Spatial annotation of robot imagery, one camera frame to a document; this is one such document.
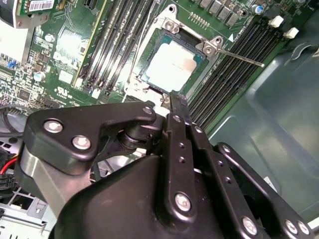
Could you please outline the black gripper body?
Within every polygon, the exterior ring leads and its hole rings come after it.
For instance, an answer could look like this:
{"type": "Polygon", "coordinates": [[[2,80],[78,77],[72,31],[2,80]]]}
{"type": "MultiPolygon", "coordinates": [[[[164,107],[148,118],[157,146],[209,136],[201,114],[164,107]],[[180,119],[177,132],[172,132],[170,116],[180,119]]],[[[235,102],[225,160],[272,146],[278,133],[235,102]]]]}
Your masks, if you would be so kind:
{"type": "Polygon", "coordinates": [[[233,226],[221,217],[202,174],[194,172],[197,217],[176,231],[156,215],[162,191],[162,161],[147,156],[74,195],[63,207],[56,239],[236,239],[233,226]]]}

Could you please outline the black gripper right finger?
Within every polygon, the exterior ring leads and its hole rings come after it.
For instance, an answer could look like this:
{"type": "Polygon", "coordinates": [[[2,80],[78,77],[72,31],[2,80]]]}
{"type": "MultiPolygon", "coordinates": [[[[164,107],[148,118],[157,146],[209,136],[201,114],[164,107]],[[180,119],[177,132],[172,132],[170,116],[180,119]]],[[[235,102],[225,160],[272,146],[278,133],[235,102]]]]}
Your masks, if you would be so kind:
{"type": "Polygon", "coordinates": [[[179,99],[195,151],[195,162],[215,197],[222,234],[227,239],[313,239],[300,215],[228,144],[211,145],[179,99]]]}

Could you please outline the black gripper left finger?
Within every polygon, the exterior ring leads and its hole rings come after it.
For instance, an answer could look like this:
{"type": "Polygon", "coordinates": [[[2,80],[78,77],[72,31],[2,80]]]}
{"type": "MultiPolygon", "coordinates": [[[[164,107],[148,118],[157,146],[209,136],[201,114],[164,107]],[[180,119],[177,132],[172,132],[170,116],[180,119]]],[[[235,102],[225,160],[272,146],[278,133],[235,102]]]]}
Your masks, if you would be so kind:
{"type": "Polygon", "coordinates": [[[170,93],[168,114],[146,102],[41,110],[25,125],[14,174],[59,217],[78,192],[147,156],[162,161],[156,213],[169,225],[187,225],[197,214],[192,144],[170,93]]]}

